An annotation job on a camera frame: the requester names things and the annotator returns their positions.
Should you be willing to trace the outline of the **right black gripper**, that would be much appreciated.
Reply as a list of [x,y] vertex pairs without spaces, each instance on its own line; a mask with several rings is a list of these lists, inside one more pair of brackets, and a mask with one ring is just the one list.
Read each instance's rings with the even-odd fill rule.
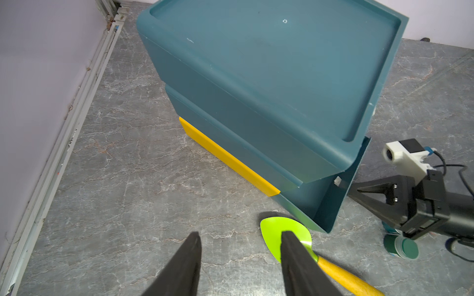
[[403,175],[353,183],[348,197],[409,239],[428,233],[451,236],[446,229],[451,210],[440,171],[428,170],[413,188],[411,177]]

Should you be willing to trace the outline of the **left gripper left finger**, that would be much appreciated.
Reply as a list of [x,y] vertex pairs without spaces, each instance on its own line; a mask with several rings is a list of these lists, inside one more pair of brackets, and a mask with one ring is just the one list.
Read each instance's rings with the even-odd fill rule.
[[142,296],[196,296],[201,270],[202,245],[192,232]]

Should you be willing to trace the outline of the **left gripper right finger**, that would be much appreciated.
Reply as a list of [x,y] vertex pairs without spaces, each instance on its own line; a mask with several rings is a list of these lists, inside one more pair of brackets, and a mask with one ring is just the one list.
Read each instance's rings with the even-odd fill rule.
[[319,268],[291,231],[281,234],[281,268],[288,296],[340,296],[341,292]]

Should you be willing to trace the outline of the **teal bottom drawer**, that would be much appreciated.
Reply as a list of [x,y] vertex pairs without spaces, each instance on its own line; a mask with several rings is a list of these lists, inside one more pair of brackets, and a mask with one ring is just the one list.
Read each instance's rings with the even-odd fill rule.
[[346,171],[304,183],[272,199],[306,228],[330,233],[370,142],[370,138],[364,139],[356,160]]

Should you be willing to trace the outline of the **teal drawer cabinet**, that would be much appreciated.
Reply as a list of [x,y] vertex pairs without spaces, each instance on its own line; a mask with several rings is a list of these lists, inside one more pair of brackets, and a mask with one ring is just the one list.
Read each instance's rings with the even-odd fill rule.
[[376,1],[159,1],[137,31],[179,116],[312,208],[356,161],[408,21]]

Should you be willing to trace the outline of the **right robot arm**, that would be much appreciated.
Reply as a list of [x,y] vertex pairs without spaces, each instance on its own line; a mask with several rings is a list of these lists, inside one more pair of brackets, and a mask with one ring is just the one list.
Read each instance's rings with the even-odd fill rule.
[[474,245],[474,199],[448,192],[440,171],[428,170],[420,182],[396,175],[354,183],[348,196],[408,239],[445,235],[449,252],[455,242]]

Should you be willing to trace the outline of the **dark green paint can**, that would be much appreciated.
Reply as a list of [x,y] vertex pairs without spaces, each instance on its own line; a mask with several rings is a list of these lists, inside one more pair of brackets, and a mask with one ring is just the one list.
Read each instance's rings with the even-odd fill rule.
[[406,260],[416,260],[419,248],[415,241],[395,234],[387,234],[383,245],[388,253]]

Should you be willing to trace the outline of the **yellow bottom drawer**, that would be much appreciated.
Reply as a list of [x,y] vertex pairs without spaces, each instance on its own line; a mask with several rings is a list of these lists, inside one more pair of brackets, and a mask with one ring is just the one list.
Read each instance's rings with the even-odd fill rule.
[[204,133],[200,132],[185,119],[179,117],[179,121],[185,130],[185,133],[199,145],[209,151],[212,155],[221,160],[224,164],[229,166],[237,174],[242,176],[245,180],[249,181],[252,185],[257,187],[268,197],[276,196],[280,193],[274,185],[270,184],[263,177],[258,175],[255,171],[250,169],[243,162],[238,160],[232,154],[227,152],[224,148],[215,143],[211,138],[207,137]]

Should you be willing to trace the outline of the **green toy shovel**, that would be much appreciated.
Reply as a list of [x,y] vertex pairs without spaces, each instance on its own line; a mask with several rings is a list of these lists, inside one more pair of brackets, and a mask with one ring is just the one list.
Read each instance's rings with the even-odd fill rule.
[[309,255],[318,267],[346,290],[356,296],[382,296],[383,292],[374,288],[349,271],[327,261],[315,254],[312,250],[312,237],[309,230],[300,222],[286,217],[269,217],[260,222],[263,239],[278,262],[281,262],[281,234],[285,231],[293,232],[300,243],[306,248]]

